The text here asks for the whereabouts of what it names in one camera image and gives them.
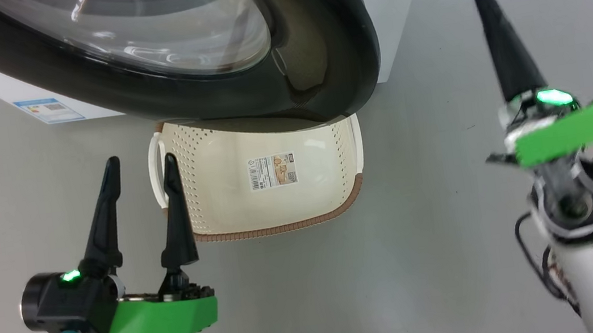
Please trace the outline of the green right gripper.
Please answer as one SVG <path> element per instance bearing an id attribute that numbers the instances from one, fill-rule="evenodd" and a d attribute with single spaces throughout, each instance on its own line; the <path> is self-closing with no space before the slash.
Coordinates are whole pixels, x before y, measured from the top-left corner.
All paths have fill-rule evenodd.
<path id="1" fill-rule="evenodd" d="M 489 154 L 487 163 L 534 168 L 593 144 L 593 102 L 583 107 L 563 90 L 534 91 L 548 83 L 498 1 L 475 6 L 501 94 L 514 110 L 506 152 Z"/>

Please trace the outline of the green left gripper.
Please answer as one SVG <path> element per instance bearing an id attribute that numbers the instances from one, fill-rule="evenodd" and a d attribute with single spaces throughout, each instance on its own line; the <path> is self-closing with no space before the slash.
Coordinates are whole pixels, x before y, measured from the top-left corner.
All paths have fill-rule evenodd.
<path id="1" fill-rule="evenodd" d="M 164 190 L 169 201 L 167 243 L 161 253 L 166 276 L 161 291 L 167 293 L 189 288 L 189 278 L 182 268 L 198 261 L 199 253 L 178 161 L 172 153 L 167 153 L 164 164 Z M 120 168 L 117 156 L 107 160 L 82 260 L 83 273 L 88 277 L 105 276 L 123 265 L 116 210 L 121 194 Z M 176 301 L 122 300 L 109 333 L 198 333 L 217 321 L 217 311 L 217 297 L 208 286 L 195 286 Z"/>

